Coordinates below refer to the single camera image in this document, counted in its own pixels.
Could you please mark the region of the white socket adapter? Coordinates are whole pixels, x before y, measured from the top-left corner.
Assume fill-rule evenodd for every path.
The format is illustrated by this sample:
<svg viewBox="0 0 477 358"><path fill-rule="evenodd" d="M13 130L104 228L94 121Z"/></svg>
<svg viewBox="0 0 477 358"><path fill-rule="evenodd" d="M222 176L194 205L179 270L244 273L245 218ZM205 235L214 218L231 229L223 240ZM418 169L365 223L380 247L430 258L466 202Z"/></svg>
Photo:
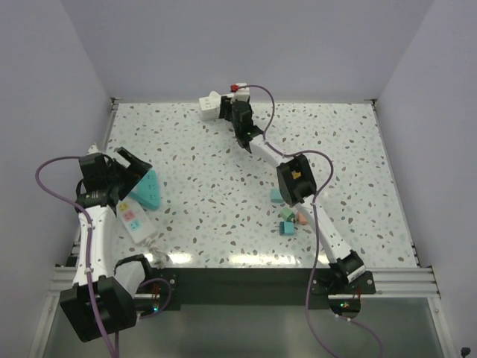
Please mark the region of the white socket adapter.
<svg viewBox="0 0 477 358"><path fill-rule="evenodd" d="M207 97L199 98L199 108L201 118L207 122L219 118L221 107L221 95L215 91L211 91Z"/></svg>

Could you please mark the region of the light blue triangular item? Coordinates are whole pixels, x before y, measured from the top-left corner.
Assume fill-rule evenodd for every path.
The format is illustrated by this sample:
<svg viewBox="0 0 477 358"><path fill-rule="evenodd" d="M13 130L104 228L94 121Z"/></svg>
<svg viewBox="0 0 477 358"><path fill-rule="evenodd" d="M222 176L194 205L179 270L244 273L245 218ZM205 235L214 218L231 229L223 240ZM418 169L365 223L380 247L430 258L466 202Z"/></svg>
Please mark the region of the light blue triangular item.
<svg viewBox="0 0 477 358"><path fill-rule="evenodd" d="M149 210L159 209L161 197L156 172L149 170L128 196Z"/></svg>

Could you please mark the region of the white power strip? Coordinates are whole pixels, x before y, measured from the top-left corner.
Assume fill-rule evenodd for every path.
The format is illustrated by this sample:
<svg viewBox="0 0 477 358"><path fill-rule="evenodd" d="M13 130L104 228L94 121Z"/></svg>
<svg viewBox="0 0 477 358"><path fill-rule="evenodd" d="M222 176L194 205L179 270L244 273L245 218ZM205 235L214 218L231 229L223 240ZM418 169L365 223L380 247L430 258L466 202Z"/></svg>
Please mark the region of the white power strip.
<svg viewBox="0 0 477 358"><path fill-rule="evenodd" d="M156 228L137 201L131 198L119 201L116 213L136 244L142 245L157 235Z"/></svg>

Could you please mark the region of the light cyan charger plug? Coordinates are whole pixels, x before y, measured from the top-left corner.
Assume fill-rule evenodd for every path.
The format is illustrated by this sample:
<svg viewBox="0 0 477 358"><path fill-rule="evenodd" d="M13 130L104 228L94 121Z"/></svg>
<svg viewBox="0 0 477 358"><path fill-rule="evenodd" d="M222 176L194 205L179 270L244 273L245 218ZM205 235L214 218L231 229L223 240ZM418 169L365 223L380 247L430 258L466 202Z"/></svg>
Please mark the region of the light cyan charger plug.
<svg viewBox="0 0 477 358"><path fill-rule="evenodd" d="M273 188L273 189L271 190L271 196L270 196L270 198L271 198L271 202L272 202L272 203L278 203L278 204L280 204L280 203L282 203L282 202L284 201L284 200L283 200L283 197L282 197L282 195L281 195L281 193L280 193L280 190L277 189L277 188Z"/></svg>

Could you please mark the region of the green charger plug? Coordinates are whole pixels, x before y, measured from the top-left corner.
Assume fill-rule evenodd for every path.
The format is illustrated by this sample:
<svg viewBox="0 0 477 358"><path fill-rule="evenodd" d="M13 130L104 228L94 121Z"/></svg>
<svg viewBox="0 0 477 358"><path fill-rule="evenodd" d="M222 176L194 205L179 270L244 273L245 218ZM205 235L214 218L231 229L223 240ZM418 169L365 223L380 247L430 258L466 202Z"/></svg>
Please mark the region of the green charger plug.
<svg viewBox="0 0 477 358"><path fill-rule="evenodd" d="M280 211L280 217L284 222L294 222L296 214L290 207L283 207Z"/></svg>

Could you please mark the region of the salmon pink charger plug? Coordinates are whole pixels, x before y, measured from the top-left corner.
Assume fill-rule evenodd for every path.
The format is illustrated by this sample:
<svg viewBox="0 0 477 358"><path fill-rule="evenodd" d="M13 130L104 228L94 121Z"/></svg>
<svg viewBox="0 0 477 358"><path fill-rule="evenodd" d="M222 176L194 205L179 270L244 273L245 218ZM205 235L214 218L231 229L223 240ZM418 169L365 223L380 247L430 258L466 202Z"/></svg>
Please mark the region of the salmon pink charger plug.
<svg viewBox="0 0 477 358"><path fill-rule="evenodd" d="M300 212L297 213L297 222L301 225L307 225L308 224L307 218Z"/></svg>

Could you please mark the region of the teal blue charger plug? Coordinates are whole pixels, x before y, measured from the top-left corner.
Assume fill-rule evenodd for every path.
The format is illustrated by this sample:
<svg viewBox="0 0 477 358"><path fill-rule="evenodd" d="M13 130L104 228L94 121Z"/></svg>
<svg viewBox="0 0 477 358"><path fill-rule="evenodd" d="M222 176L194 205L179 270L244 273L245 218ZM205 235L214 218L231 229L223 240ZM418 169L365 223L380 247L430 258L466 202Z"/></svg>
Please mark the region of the teal blue charger plug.
<svg viewBox="0 0 477 358"><path fill-rule="evenodd" d="M294 223L288 221L281 221L279 223L279 234L281 236L293 236L295 234Z"/></svg>

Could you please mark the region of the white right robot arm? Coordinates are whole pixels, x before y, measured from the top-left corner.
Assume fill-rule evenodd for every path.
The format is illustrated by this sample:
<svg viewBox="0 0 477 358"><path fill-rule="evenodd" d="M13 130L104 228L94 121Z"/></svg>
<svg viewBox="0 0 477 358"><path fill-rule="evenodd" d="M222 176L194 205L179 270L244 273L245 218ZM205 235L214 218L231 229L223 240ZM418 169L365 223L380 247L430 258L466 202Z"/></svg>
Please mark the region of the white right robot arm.
<svg viewBox="0 0 477 358"><path fill-rule="evenodd" d="M332 272L332 285L342 293L348 293L358 285L358 278L365 271L365 264L336 230L325 209L318 202L318 195L334 176L331 159L324 153L305 149L286 154L266 139L265 131L254 124L250 101L241 101L232 95L222 95L219 117L230 122L241 148L256 155L277 172L280 194L290 207L302 213L315 235L317 246L322 247ZM329 177L318 186L308 159L309 154L322 157L329 164Z"/></svg>

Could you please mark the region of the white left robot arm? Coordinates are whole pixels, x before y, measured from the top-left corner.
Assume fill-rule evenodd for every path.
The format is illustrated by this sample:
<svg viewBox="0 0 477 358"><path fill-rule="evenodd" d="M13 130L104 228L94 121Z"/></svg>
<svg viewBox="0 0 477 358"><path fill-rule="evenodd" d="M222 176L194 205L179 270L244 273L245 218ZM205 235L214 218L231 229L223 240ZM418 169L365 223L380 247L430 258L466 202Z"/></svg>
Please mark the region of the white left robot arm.
<svg viewBox="0 0 477 358"><path fill-rule="evenodd" d="M136 324L136 292L154 285L154 274L142 254L114 260L113 228L118 203L149 172L151 165L119 147L124 166L106 154L80 157L83 175L75 201L80 221L80 253L72 287L60 293L60 306L82 342Z"/></svg>

